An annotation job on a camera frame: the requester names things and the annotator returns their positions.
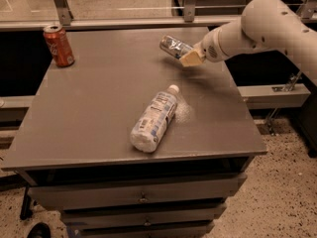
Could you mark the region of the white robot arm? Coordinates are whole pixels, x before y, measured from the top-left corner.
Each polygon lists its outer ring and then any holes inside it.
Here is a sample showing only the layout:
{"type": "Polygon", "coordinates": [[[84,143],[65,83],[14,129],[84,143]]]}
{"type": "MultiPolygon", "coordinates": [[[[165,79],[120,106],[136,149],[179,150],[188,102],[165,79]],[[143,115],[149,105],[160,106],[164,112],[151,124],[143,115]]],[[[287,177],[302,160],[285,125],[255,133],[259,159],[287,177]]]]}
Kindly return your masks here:
{"type": "Polygon", "coordinates": [[[239,19],[210,31],[180,62],[196,66],[271,50],[284,54],[317,83],[317,32],[281,0],[252,0],[239,19]]]}

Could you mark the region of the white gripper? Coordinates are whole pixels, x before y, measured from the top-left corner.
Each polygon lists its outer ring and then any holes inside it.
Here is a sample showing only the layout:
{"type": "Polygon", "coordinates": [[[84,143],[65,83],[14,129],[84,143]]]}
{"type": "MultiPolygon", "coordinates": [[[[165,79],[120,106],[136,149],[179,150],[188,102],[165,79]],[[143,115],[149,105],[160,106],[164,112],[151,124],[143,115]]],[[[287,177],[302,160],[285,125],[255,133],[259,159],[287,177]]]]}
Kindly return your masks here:
{"type": "Polygon", "coordinates": [[[237,26],[223,25],[210,31],[202,42],[193,45],[194,50],[186,53],[179,60],[184,67],[201,65],[205,57],[212,62],[227,60],[237,53],[237,43],[237,26]]]}

